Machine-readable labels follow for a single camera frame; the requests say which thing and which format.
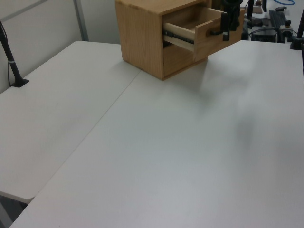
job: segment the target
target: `wooden drawer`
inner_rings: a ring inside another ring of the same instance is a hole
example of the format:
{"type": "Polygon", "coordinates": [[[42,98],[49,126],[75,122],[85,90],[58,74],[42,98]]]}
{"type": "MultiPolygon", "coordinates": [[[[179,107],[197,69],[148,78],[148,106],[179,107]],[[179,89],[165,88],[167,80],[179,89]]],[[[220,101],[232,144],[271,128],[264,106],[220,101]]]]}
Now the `wooden drawer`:
{"type": "MultiPolygon", "coordinates": [[[[241,39],[242,26],[236,31],[230,31],[229,41],[223,41],[222,34],[211,34],[212,31],[220,31],[221,13],[216,9],[194,5],[163,15],[163,30],[188,39],[191,43],[167,35],[163,36],[163,40],[191,51],[194,61],[203,60],[241,39]]],[[[243,20],[244,10],[241,10],[239,21],[243,20]]]]}

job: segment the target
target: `white wall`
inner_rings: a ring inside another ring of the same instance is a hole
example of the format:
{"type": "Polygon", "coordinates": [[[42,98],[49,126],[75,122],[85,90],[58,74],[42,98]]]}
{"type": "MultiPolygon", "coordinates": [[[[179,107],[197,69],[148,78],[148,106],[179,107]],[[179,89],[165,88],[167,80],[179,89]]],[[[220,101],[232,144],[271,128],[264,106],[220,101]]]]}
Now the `white wall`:
{"type": "MultiPolygon", "coordinates": [[[[1,0],[1,7],[9,7],[6,1],[1,0]]],[[[48,0],[3,22],[3,26],[22,77],[81,40],[73,0],[48,0]]],[[[0,93],[9,87],[7,63],[0,46],[0,93]]]]}
{"type": "Polygon", "coordinates": [[[81,0],[89,41],[119,44],[114,0],[81,0]]]}

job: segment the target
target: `wooden cabinet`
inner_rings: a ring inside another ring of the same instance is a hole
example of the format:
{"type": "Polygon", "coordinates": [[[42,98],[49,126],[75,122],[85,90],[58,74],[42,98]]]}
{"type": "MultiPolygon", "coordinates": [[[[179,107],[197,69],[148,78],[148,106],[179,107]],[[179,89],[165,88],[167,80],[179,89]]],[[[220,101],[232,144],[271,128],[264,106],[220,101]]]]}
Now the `wooden cabinet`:
{"type": "Polygon", "coordinates": [[[221,11],[210,8],[211,0],[116,0],[115,6],[124,61],[161,80],[241,39],[242,26],[230,41],[212,35],[220,30],[221,11]]]}

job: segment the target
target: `black cable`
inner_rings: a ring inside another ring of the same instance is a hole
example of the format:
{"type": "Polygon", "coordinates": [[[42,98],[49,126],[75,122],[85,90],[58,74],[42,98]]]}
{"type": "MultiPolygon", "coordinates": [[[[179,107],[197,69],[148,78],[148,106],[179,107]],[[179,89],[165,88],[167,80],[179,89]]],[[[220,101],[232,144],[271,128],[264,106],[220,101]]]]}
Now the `black cable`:
{"type": "Polygon", "coordinates": [[[246,4],[245,7],[244,7],[244,11],[245,11],[245,12],[246,12],[246,7],[247,7],[248,3],[249,3],[249,0],[248,0],[247,4],[246,4]]]}
{"type": "Polygon", "coordinates": [[[4,29],[4,27],[3,27],[2,23],[1,23],[1,21],[0,21],[0,24],[1,24],[2,30],[3,30],[3,32],[4,32],[4,34],[5,34],[5,39],[8,40],[8,36],[6,35],[6,31],[5,31],[5,29],[4,29]]]}
{"type": "Polygon", "coordinates": [[[270,28],[270,29],[269,29],[269,28],[258,29],[258,30],[255,30],[255,31],[249,33],[249,35],[254,34],[254,33],[257,33],[257,32],[267,31],[267,30],[275,30],[275,28],[270,28]]]}
{"type": "Polygon", "coordinates": [[[8,80],[10,79],[10,63],[8,63],[8,80]]]}

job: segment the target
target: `table surface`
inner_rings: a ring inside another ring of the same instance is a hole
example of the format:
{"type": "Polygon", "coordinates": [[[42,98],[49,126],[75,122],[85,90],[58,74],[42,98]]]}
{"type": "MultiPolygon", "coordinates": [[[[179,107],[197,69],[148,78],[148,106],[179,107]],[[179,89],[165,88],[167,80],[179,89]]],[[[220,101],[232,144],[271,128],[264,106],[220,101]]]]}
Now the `table surface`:
{"type": "MultiPolygon", "coordinates": [[[[283,3],[290,3],[286,0],[279,0],[283,3]]],[[[247,0],[243,0],[243,3],[241,6],[245,6],[247,4],[247,0]]],[[[269,10],[275,10],[277,7],[285,6],[279,3],[276,3],[274,0],[267,0],[267,12],[263,12],[262,14],[254,13],[252,14],[255,18],[270,18],[269,16],[269,10]]],[[[294,31],[298,31],[299,24],[301,20],[301,15],[304,8],[304,1],[303,0],[295,0],[295,5],[292,6],[286,6],[287,9],[284,10],[284,14],[286,16],[287,20],[291,20],[291,26],[294,29],[294,31]]]]}
{"type": "Polygon", "coordinates": [[[0,195],[29,203],[139,72],[119,45],[75,42],[2,93],[0,195]]]}
{"type": "Polygon", "coordinates": [[[303,117],[288,44],[141,72],[11,227],[302,228],[303,117]]]}

